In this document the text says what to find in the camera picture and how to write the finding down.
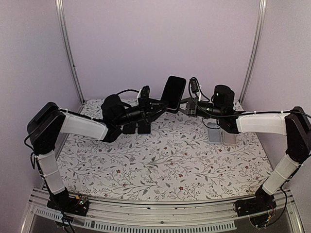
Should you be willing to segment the right arm base with board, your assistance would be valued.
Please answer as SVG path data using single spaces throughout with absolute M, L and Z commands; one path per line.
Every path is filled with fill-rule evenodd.
M 274 196 L 267 200 L 262 197 L 240 199 L 233 203 L 232 209 L 239 217 L 249 216 L 249 221 L 256 228 L 265 228 L 269 225 L 276 211 Z

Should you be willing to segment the left arm base with board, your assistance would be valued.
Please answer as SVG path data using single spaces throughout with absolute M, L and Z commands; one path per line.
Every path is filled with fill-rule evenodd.
M 63 211 L 64 213 L 86 216 L 89 208 L 89 200 L 82 195 L 71 197 L 67 194 L 57 194 L 50 197 L 47 207 Z

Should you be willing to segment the beige phone case with ring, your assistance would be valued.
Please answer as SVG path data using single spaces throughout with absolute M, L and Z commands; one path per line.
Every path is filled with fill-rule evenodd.
M 237 141 L 236 141 L 235 134 L 223 131 L 223 144 L 224 145 L 234 146 L 236 145 L 236 143 Z

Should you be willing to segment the front aluminium rail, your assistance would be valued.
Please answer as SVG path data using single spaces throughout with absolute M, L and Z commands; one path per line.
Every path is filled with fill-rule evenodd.
M 240 216 L 236 198 L 201 201 L 133 201 L 90 198 L 85 216 L 47 207 L 49 194 L 34 188 L 21 226 L 23 233 L 303 233 L 289 189 L 275 194 L 276 209 Z

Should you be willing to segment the right aluminium frame post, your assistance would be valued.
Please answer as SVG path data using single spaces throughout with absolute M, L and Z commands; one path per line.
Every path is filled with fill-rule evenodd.
M 261 40 L 263 28 L 264 28 L 266 7 L 267 7 L 267 0 L 260 0 L 253 45 L 251 49 L 248 66 L 246 69 L 245 78 L 244 78 L 243 85 L 242 85 L 242 90 L 241 90 L 240 97 L 239 97 L 239 102 L 241 105 L 243 105 L 243 103 L 245 102 L 247 91 L 250 87 L 251 78 L 252 78 L 252 74 L 254 71 L 257 54 L 259 51 L 260 40 Z

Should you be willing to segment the aluminium frame post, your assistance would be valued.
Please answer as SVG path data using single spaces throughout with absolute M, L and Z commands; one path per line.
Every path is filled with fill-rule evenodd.
M 80 84 L 77 70 L 76 70 L 75 61 L 74 61 L 73 54 L 72 54 L 72 49 L 70 46 L 63 0 L 56 0 L 55 6 L 56 6 L 56 13 L 57 13 L 58 21 L 59 21 L 59 26 L 60 26 L 60 32 L 61 32 L 63 43 L 64 43 L 65 54 L 67 57 L 69 70 L 70 70 L 71 77 L 73 80 L 73 85 L 77 93 L 79 102 L 83 104 L 85 103 L 85 98 L 82 92 L 81 84 Z
M 263 28 L 264 28 L 266 7 L 267 7 L 267 0 L 260 0 L 253 45 L 251 49 L 248 66 L 246 69 L 245 78 L 244 78 L 243 85 L 242 85 L 242 90 L 241 90 L 240 97 L 239 97 L 239 102 L 241 105 L 243 105 L 243 103 L 245 102 L 247 91 L 250 87 L 251 78 L 252 78 L 252 74 L 254 71 L 257 54 L 259 51 L 260 40 L 261 40 Z

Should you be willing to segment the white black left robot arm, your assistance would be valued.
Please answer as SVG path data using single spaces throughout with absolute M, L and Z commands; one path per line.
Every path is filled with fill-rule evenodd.
M 103 117 L 95 119 L 59 108 L 48 102 L 28 123 L 25 141 L 40 169 L 53 202 L 62 211 L 72 207 L 72 200 L 63 192 L 66 190 L 55 157 L 55 144 L 59 134 L 68 133 L 94 138 L 103 142 L 114 142 L 122 134 L 122 126 L 133 122 L 150 124 L 158 119 L 168 106 L 168 102 L 138 98 L 138 105 L 131 106 L 121 101 L 116 94 L 108 96 L 101 108 Z

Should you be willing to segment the light blue phone case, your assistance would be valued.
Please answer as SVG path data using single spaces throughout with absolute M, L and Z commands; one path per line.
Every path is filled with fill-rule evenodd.
M 207 133 L 208 140 L 211 144 L 221 144 L 222 143 L 222 135 L 221 128 L 215 123 L 208 122 L 207 123 Z

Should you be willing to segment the left aluminium frame post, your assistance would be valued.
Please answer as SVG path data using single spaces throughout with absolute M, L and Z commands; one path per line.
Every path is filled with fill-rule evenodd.
M 82 92 L 81 84 L 80 84 L 77 70 L 76 70 L 75 61 L 74 61 L 73 54 L 72 54 L 72 49 L 70 46 L 63 0 L 56 0 L 55 6 L 56 6 L 56 13 L 57 13 L 58 21 L 59 21 L 59 26 L 60 26 L 60 32 L 61 32 L 63 43 L 64 43 L 65 54 L 67 57 L 69 70 L 70 70 L 71 77 L 73 80 L 73 85 L 77 93 L 79 102 L 83 104 L 85 103 L 85 98 Z

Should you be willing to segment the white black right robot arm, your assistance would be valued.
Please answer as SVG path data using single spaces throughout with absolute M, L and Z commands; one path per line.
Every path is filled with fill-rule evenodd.
M 188 116 L 206 117 L 218 121 L 227 133 L 274 133 L 287 138 L 285 155 L 271 175 L 256 191 L 251 207 L 261 212 L 270 204 L 272 196 L 296 173 L 311 155 L 310 116 L 297 106 L 285 111 L 243 112 L 233 109 L 235 93 L 225 85 L 217 85 L 210 100 L 199 95 L 181 100 L 186 108 L 181 112 Z

